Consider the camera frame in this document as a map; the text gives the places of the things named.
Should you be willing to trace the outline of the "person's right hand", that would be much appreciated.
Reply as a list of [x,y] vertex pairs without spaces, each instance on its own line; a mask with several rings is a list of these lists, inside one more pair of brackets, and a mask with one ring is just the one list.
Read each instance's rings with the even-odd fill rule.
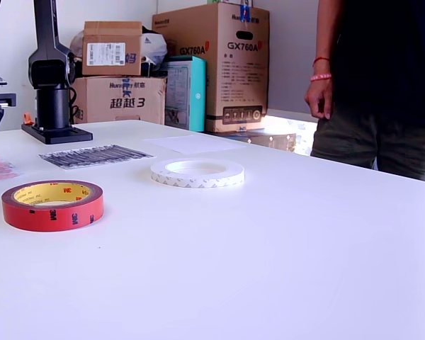
[[310,79],[305,94],[305,102],[312,117],[329,120],[332,115],[332,78],[331,74],[316,74]]

